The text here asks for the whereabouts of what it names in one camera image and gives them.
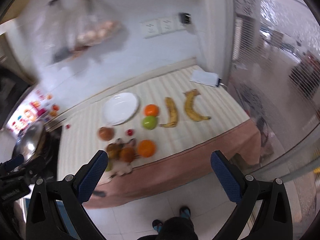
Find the curved yellow banana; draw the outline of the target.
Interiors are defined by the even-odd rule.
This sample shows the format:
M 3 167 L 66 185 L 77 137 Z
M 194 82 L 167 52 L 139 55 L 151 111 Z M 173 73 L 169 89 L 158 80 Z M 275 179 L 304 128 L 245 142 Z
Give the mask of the curved yellow banana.
M 210 116 L 204 116 L 195 111 L 194 109 L 194 100 L 200 95 L 200 92 L 197 89 L 192 89 L 184 93 L 185 102 L 184 102 L 184 111 L 186 115 L 193 121 L 199 122 L 204 120 L 210 120 Z

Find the small green fruit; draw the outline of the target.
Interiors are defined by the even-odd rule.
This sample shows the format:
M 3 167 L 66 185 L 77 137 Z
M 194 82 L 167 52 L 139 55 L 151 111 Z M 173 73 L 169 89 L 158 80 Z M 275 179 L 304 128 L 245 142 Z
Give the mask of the small green fruit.
M 105 172 L 110 172 L 112 170 L 112 168 L 113 168 L 112 161 L 109 160 L 108 161 L 108 165 L 107 165 L 107 167 L 105 169 Z

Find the small tangerine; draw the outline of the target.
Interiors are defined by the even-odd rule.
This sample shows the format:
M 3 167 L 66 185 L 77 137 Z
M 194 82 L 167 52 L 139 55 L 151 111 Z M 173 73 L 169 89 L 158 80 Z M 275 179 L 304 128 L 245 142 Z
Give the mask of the small tangerine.
M 157 117 L 159 115 L 159 107 L 154 104 L 149 104 L 144 107 L 145 116 L 154 116 Z

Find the black stove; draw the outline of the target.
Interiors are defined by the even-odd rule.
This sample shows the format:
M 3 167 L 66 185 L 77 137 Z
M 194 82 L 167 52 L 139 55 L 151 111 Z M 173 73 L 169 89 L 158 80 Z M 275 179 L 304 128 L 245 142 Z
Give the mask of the black stove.
M 42 156 L 46 165 L 37 175 L 46 181 L 57 181 L 57 161 L 59 157 L 60 140 L 62 127 L 58 127 L 51 132 L 46 133 L 46 141 L 42 149 Z

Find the white oval plate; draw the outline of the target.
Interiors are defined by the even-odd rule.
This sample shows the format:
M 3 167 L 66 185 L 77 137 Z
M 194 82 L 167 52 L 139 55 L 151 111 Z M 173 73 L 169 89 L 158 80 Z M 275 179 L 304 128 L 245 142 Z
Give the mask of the white oval plate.
M 110 126 L 123 124 L 131 119 L 139 108 L 136 94 L 123 92 L 108 99 L 103 107 L 103 117 Z

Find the wall socket panel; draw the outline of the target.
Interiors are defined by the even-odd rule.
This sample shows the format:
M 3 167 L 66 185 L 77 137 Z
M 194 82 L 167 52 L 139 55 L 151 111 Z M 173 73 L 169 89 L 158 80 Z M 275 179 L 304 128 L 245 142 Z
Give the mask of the wall socket panel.
M 140 29 L 144 38 L 152 38 L 185 30 L 185 26 L 179 21 L 178 16 L 174 15 L 141 22 Z

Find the colourful fridge magnets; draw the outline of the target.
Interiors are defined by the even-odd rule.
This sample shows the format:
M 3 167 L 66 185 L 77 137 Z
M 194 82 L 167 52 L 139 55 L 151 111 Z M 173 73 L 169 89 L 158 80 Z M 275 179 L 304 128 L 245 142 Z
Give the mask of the colourful fridge magnets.
M 6 128 L 18 135 L 20 130 L 38 119 L 43 119 L 44 122 L 51 121 L 57 117 L 59 111 L 60 106 L 54 101 L 53 95 L 36 88 L 17 107 Z

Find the white folded cloth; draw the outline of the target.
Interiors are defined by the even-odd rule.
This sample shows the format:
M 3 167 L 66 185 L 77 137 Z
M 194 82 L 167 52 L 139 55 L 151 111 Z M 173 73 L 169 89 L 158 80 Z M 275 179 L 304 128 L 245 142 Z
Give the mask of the white folded cloth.
M 195 82 L 205 86 L 219 87 L 221 79 L 216 73 L 194 70 L 190 77 L 190 82 Z

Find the dark orange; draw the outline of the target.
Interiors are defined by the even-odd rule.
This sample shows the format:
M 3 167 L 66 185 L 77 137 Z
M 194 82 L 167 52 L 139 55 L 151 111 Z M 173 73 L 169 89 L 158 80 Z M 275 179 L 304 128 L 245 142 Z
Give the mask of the dark orange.
M 135 160 L 136 157 L 136 151 L 133 147 L 124 147 L 120 151 L 119 154 L 119 160 L 126 162 L 126 163 L 131 163 Z

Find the steel wok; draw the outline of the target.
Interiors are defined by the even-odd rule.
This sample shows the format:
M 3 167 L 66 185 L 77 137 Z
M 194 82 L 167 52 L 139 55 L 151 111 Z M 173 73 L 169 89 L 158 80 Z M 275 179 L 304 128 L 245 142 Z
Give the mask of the steel wok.
M 42 154 L 46 140 L 47 132 L 44 121 L 36 120 L 19 133 L 12 157 L 21 154 L 24 157 L 23 163 L 28 163 Z

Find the brownish red apple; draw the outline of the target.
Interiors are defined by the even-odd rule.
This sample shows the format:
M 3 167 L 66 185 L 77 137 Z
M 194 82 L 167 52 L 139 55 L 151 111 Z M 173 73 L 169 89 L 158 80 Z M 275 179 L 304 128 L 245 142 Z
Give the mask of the brownish red apple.
M 122 144 L 111 143 L 106 147 L 107 155 L 110 159 L 118 159 L 123 148 Z

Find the large orange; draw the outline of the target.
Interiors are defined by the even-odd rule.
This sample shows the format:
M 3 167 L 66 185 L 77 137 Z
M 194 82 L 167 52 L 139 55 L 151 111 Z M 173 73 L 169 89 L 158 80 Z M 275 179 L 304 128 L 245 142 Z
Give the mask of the large orange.
M 156 144 L 152 140 L 142 140 L 137 146 L 137 153 L 143 158 L 149 158 L 156 153 Z

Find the operator feet and legs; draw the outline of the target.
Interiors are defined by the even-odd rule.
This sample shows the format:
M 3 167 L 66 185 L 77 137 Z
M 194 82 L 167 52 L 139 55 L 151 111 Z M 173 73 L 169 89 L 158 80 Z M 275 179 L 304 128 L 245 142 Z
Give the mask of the operator feet and legs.
M 179 216 L 172 217 L 164 223 L 159 219 L 152 222 L 153 229 L 157 232 L 156 235 L 147 235 L 138 238 L 138 240 L 145 239 L 199 239 L 194 225 L 191 221 L 191 210 L 187 206 L 182 206 L 179 209 Z

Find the hanging bag of food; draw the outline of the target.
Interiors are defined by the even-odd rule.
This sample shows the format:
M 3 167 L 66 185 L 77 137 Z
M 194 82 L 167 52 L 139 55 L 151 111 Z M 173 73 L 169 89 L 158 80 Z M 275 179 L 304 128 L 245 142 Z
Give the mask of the hanging bag of food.
M 46 41 L 51 64 L 79 57 L 122 28 L 117 12 L 103 0 L 76 0 L 68 10 L 57 1 L 53 8 L 57 11 Z

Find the large red apple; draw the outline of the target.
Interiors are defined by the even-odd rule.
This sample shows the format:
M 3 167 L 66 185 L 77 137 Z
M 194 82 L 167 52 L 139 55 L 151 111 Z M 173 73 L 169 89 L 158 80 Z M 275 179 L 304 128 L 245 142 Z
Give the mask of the large red apple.
M 101 127 L 97 134 L 101 140 L 110 141 L 114 138 L 114 129 L 112 127 Z

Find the red cherry tomato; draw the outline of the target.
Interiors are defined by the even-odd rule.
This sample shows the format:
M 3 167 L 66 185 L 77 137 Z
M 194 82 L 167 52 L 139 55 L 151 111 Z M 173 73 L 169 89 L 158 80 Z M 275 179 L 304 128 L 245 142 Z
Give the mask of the red cherry tomato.
M 127 133 L 127 135 L 128 135 L 129 137 L 131 137 L 131 136 L 134 135 L 135 130 L 134 130 L 134 129 L 128 129 L 128 130 L 126 131 L 126 133 Z

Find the spotted banana with sticker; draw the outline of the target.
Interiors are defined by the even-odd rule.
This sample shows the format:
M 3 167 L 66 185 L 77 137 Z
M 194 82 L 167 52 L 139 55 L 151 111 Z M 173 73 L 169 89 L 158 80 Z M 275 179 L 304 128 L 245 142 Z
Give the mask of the spotted banana with sticker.
M 177 126 L 178 123 L 178 112 L 175 102 L 170 97 L 165 97 L 165 105 L 169 113 L 169 121 L 166 124 L 160 124 L 160 127 L 173 128 Z

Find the black plug adapter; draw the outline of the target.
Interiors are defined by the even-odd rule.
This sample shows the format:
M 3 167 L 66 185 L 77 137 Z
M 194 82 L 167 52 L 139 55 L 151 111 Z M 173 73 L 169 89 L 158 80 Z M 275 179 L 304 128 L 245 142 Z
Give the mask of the black plug adapter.
M 189 14 L 189 13 L 179 12 L 179 13 L 178 13 L 178 18 L 179 18 L 179 22 L 180 22 L 182 25 L 190 25 L 190 24 L 192 24 L 191 14 Z

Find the green apple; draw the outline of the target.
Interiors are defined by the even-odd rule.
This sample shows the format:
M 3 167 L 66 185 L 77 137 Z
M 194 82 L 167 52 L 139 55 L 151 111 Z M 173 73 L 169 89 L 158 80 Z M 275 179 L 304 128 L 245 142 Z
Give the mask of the green apple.
M 142 126 L 145 129 L 148 130 L 153 130 L 157 127 L 158 124 L 158 119 L 155 116 L 146 116 L 143 120 L 142 120 Z

